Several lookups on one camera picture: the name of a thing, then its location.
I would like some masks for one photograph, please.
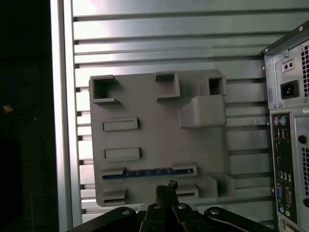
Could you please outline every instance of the rectangular slot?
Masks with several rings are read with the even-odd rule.
[[[125,204],[124,199],[110,199],[110,200],[104,200],[104,204],[110,204],[110,205],[123,205]]]
[[[281,130],[277,129],[277,138],[280,139],[281,138]]]
[[[121,131],[121,130],[132,130],[138,129],[138,119],[136,117],[128,118],[114,118],[108,119],[103,122],[104,131]]]
[[[210,95],[223,95],[223,79],[209,79]]]
[[[182,197],[194,197],[195,194],[193,192],[188,192],[188,193],[179,193],[177,194],[178,198],[182,198]]]
[[[103,202],[106,206],[119,206],[125,204],[126,189],[109,190],[102,195]]]
[[[280,85],[281,98],[290,99],[299,97],[298,81],[290,81]]]
[[[113,75],[92,76],[90,79],[90,92],[92,92],[92,102],[97,105],[120,104],[120,102],[109,96],[109,91],[114,88],[118,81]]]
[[[186,199],[194,199],[198,198],[198,189],[195,185],[191,186],[179,186],[176,190],[177,197],[186,198]]]
[[[157,72],[155,82],[157,82],[157,102],[180,98],[180,83],[177,72]]]
[[[140,148],[128,147],[118,149],[106,149],[104,150],[104,158],[107,161],[127,161],[127,160],[139,160]]]
[[[284,130],[283,130],[283,134],[284,134],[284,137],[285,137],[286,139],[289,138],[289,133],[288,133],[288,130],[287,130],[287,129],[284,129]]]

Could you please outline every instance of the metal panel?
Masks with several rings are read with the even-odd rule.
[[[309,8],[309,3],[302,1],[286,0],[278,4],[268,0],[217,0],[214,2],[196,1],[194,4],[186,0],[157,0],[148,2],[144,0],[74,0],[74,16],[90,15],[132,15],[132,14],[161,14],[161,13],[210,13],[232,11],[256,11],[256,10],[285,10],[288,8]]]
[[[308,13],[277,13],[247,15],[211,15],[191,17],[164,17],[117,19],[74,22],[76,40],[127,37],[156,37],[184,35],[215,35],[220,33],[255,33],[265,25],[263,32],[290,31],[308,20]]]
[[[271,196],[270,185],[267,181],[261,182],[265,186],[258,181],[256,186],[250,184],[250,180],[255,183],[256,178],[269,172],[267,104],[262,57],[258,54],[262,47],[309,19],[309,2],[218,0],[191,4],[186,0],[64,0],[64,3],[68,9],[66,75],[74,226],[82,222],[82,206],[86,213],[83,221],[106,210],[91,208],[95,206],[91,205],[95,196],[87,197],[85,189],[78,190],[82,184],[88,188],[88,194],[94,193],[87,89],[90,76],[171,70],[219,69],[228,80],[227,149],[231,153],[231,172],[242,179],[236,179],[240,181],[238,198],[209,199],[207,205],[225,202],[229,210],[245,209],[239,212],[252,219],[272,220],[271,205],[265,198]],[[238,200],[248,203],[242,206],[236,203]],[[263,214],[259,205],[264,205],[267,213]],[[261,218],[249,212],[255,207]]]

